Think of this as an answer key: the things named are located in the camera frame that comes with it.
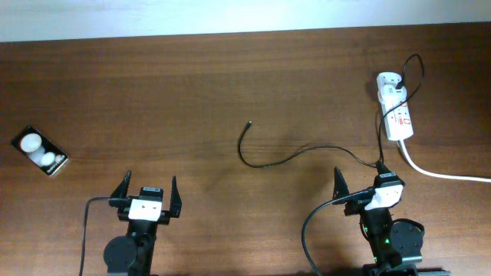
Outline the black smartphone with white circles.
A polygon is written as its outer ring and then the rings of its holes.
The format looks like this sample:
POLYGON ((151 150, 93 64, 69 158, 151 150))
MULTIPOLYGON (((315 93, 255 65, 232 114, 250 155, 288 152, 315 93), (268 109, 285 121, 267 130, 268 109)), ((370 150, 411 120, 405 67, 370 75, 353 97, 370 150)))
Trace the black smartphone with white circles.
POLYGON ((33 126, 26 126, 12 139, 11 145, 50 177, 70 159, 65 151, 33 126))

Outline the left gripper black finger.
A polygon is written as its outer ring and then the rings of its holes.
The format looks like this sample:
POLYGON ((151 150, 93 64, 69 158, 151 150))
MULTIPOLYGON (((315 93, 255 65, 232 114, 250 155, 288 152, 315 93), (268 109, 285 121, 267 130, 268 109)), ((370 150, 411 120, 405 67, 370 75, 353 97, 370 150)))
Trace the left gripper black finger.
POLYGON ((182 210, 182 199, 177 188, 176 176, 172 178, 172 188, 170 196, 170 217, 179 218, 182 210))
POLYGON ((131 170, 128 170, 118 187, 110 194, 108 204, 110 207, 124 207, 129 202, 127 197, 130 185, 131 170))

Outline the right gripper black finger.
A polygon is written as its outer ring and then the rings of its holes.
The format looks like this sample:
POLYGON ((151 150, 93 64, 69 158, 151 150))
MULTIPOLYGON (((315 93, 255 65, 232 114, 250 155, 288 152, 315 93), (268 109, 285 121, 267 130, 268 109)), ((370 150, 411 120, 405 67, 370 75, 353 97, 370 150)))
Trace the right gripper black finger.
POLYGON ((383 164, 383 162, 381 160, 378 160, 375 163, 375 166, 376 166, 376 169, 377 169, 377 173, 379 175, 391 173, 391 171, 383 164))
POLYGON ((341 170, 338 167, 334 168, 334 190, 332 199, 335 205, 344 204, 344 197, 349 196, 348 184, 346 183, 341 170))

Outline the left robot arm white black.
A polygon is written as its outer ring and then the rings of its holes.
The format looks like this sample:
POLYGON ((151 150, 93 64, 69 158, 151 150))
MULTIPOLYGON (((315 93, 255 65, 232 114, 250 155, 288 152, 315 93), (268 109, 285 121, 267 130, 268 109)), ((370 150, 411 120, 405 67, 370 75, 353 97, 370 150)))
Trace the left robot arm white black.
POLYGON ((167 210, 163 209, 161 188, 143 187, 139 195, 128 195, 130 178, 131 172, 127 172, 109 198, 109 206, 117 209, 118 219, 128 224, 126 234, 113 238, 104 249, 109 275, 149 275, 157 229, 179 218, 183 205, 176 177, 172 178, 167 210))

